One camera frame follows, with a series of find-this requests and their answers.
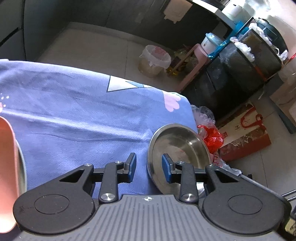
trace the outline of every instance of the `stainless steel bowl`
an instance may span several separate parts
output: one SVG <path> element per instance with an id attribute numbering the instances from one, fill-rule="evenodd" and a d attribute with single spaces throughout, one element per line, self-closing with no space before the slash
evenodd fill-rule
<path id="1" fill-rule="evenodd" d="M 154 184 L 163 194 L 179 196 L 180 184 L 169 184 L 165 180 L 161 157 L 168 153 L 174 162 L 184 161 L 196 168 L 204 169 L 210 164 L 209 151 L 196 132 L 180 125 L 169 124 L 158 129 L 149 145 L 147 169 Z M 199 194 L 203 185 L 198 184 Z"/>

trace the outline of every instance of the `silver screw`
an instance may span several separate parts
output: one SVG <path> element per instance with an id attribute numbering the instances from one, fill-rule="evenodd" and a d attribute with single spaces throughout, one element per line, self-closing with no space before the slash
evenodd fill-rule
<path id="1" fill-rule="evenodd" d="M 195 195 L 192 194 L 192 193 L 186 193 L 182 196 L 182 198 L 185 200 L 185 201 L 192 201 L 193 199 L 195 199 Z"/>
<path id="2" fill-rule="evenodd" d="M 104 201 L 112 201 L 114 198 L 115 198 L 115 195 L 112 194 L 112 193 L 104 193 L 101 196 L 101 199 L 104 200 Z"/>

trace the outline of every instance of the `trash can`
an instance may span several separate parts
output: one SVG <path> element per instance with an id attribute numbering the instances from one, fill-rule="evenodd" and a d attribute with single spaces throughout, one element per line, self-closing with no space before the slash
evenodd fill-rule
<path id="1" fill-rule="evenodd" d="M 138 65 L 139 71 L 149 78 L 157 76 L 161 70 L 170 66 L 170 55 L 160 47 L 147 45 L 142 54 Z"/>

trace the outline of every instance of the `tiled floor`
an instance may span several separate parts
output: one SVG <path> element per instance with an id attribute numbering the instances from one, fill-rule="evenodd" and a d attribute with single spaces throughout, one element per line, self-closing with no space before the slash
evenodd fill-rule
<path id="1" fill-rule="evenodd" d="M 126 39 L 91 31 L 66 29 L 41 56 L 39 62 L 72 66 L 114 75 L 166 91 L 174 91 L 177 78 L 168 78 L 163 72 L 150 79 L 138 71 L 139 56 L 144 45 Z M 283 194 L 296 189 L 296 135 L 288 133 L 284 124 L 261 92 L 251 101 L 262 114 L 272 145 L 231 162 L 231 167 L 252 173 L 254 180 Z"/>
<path id="2" fill-rule="evenodd" d="M 144 45 L 126 39 L 68 28 L 38 61 L 87 69 L 174 91 L 180 77 L 168 78 L 163 71 L 151 79 L 139 72 L 139 56 L 144 48 Z"/>

